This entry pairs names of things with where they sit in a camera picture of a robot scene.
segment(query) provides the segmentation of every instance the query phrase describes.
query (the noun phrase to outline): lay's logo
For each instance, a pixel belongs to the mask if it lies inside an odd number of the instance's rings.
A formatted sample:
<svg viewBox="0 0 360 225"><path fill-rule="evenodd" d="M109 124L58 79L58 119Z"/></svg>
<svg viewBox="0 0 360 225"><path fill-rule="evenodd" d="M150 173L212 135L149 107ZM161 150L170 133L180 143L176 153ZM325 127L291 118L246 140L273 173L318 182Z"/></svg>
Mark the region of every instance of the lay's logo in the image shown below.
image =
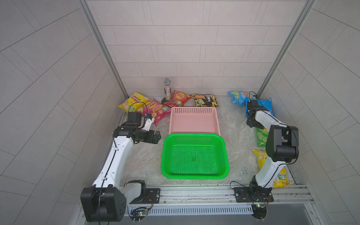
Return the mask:
<svg viewBox="0 0 360 225"><path fill-rule="evenodd" d="M182 98L185 98L185 96L182 95L182 94L180 94L180 93L176 93L175 95L180 96L180 97L182 97Z"/></svg>
<svg viewBox="0 0 360 225"><path fill-rule="evenodd" d="M139 101L141 101L140 99L138 99L136 96L131 96L131 98L133 99L133 100L135 100L135 101L137 101L137 102L139 102Z"/></svg>

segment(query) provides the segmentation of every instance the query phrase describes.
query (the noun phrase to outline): green plastic basket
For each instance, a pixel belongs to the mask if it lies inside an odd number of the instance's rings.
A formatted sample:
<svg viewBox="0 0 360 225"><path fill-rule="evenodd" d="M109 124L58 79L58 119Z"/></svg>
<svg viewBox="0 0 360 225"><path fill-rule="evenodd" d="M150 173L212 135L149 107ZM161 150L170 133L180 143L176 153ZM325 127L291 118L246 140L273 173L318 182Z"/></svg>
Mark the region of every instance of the green plastic basket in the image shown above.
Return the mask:
<svg viewBox="0 0 360 225"><path fill-rule="evenodd" d="M161 171L170 179L223 179L229 173L225 142L217 134L170 134Z"/></svg>

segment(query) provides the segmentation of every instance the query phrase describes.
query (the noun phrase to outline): mounting plate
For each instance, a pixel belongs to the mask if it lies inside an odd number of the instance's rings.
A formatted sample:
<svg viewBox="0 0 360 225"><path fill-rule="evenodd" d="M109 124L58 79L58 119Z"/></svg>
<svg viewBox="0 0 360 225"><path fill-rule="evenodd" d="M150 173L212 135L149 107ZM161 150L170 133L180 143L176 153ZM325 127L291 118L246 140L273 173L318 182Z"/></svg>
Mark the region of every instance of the mounting plate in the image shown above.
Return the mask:
<svg viewBox="0 0 360 225"><path fill-rule="evenodd" d="M246 187L241 187L241 188L234 188L234 192L235 192L235 198L236 198L236 202L240 203L240 202L267 202L266 199L266 194L259 194L258 196L256 196L256 199L252 199L249 196L249 188ZM272 194L270 193L270 195L268 196L268 198L270 199L270 202L274 201L274 198L272 196Z"/></svg>

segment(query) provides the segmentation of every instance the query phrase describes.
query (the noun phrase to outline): black chip bag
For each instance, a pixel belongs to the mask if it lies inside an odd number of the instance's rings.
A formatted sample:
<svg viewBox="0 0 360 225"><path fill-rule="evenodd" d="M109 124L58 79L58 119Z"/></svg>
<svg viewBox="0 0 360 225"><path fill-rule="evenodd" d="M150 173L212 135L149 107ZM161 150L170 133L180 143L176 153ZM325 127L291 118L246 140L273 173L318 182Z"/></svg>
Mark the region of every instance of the black chip bag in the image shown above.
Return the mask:
<svg viewBox="0 0 360 225"><path fill-rule="evenodd" d="M199 94L192 94L191 97L195 101L196 107L218 107L216 98L212 94L206 95L199 95Z"/></svg>

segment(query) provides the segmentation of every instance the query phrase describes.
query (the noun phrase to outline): red chip bag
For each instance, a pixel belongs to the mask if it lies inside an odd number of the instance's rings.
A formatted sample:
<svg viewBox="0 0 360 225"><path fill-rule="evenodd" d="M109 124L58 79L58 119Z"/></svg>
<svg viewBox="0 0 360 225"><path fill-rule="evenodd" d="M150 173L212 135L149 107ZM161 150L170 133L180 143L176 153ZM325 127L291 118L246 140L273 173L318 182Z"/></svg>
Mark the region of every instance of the red chip bag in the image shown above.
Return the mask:
<svg viewBox="0 0 360 225"><path fill-rule="evenodd" d="M181 93L179 91L175 91L174 94L172 94L172 97L169 101L165 102L165 105L169 105L171 107L174 106L182 106L185 102L191 99L191 96Z"/></svg>
<svg viewBox="0 0 360 225"><path fill-rule="evenodd" d="M142 113L143 115L146 115L146 113L151 114L155 118L154 124L157 126L158 122L162 118L165 118L170 114L171 107L163 105L158 101L150 100L146 103L146 106L143 105L141 108L139 108L138 112Z"/></svg>

